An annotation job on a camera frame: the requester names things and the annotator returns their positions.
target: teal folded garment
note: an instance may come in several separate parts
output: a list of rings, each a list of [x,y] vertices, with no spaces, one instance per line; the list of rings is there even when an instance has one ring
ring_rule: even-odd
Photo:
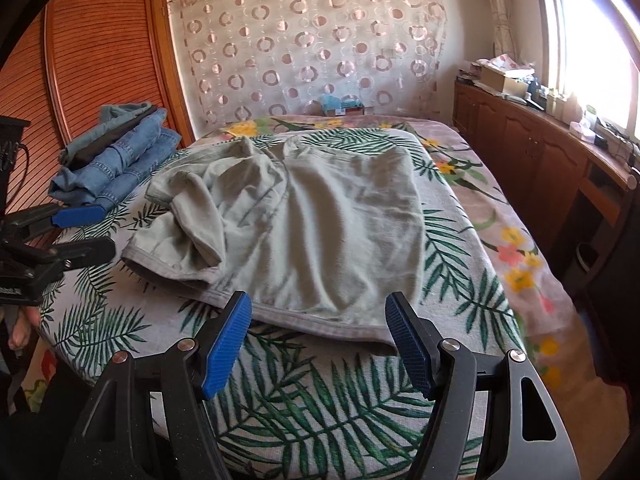
[[[58,154],[58,162],[62,166],[68,166],[79,150],[87,147],[105,133],[144,113],[149,108],[151,108],[150,102],[101,106],[98,114],[98,124],[66,145]]]

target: white sheet with green leaves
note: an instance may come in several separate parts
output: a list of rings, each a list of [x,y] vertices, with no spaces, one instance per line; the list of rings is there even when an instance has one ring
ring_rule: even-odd
[[[264,147],[290,135],[252,141]],[[414,134],[340,128],[305,132],[305,141],[371,155],[407,147],[426,233],[424,290],[416,310],[473,351],[501,355],[522,346],[476,231]],[[147,184],[102,223],[67,230],[60,241],[110,235],[119,253],[135,230],[163,212],[145,199]],[[115,262],[68,272],[51,286],[42,331],[79,374],[94,380],[116,350],[163,352],[216,315],[215,307],[169,296]],[[253,323],[226,388],[207,405],[228,465],[265,479],[403,476],[432,404],[411,387],[390,350]],[[478,461],[484,402],[477,397],[461,474],[473,474]],[[166,432],[159,396],[152,407],[156,430]]]

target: wooden wardrobe door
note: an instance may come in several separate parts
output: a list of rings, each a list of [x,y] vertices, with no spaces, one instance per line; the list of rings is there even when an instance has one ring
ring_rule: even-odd
[[[104,104],[166,105],[150,0],[51,0],[46,63],[63,134],[95,126]],[[175,129],[170,111],[169,127]]]
[[[7,211],[51,202],[47,196],[49,179],[58,170],[62,139],[54,124],[42,69],[42,15],[38,15],[20,38],[0,71],[0,114],[31,121],[22,142],[30,154],[30,167],[24,186]],[[18,152],[11,175],[8,197],[22,179],[26,158]]]

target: wooden door frame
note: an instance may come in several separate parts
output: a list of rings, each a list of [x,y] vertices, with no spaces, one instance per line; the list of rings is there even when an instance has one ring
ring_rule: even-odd
[[[158,66],[160,69],[161,83],[166,89],[167,105],[175,111],[174,121],[177,130],[182,135],[184,147],[196,141],[193,135],[193,127],[184,101],[184,93],[178,75],[178,65],[175,58],[174,42],[171,37],[169,24],[169,10],[167,0],[161,0],[161,6],[151,0],[151,19],[155,34],[155,50],[158,53]]]

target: metal screw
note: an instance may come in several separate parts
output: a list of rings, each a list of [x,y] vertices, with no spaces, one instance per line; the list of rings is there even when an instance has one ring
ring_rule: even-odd
[[[455,352],[456,350],[460,350],[460,342],[456,341],[453,338],[447,337],[442,340],[442,347],[445,350],[449,350],[450,352]]]
[[[120,364],[123,363],[124,361],[127,360],[127,357],[129,357],[129,354],[124,351],[124,350],[118,350],[113,357],[111,357],[111,361],[113,361],[116,364]]]
[[[509,357],[517,363],[523,363],[527,360],[527,355],[520,349],[514,348],[509,351]]]
[[[181,350],[183,352],[188,352],[189,350],[193,350],[194,346],[196,346],[196,342],[190,337],[187,337],[185,339],[180,339],[180,341],[178,341],[178,350]]]

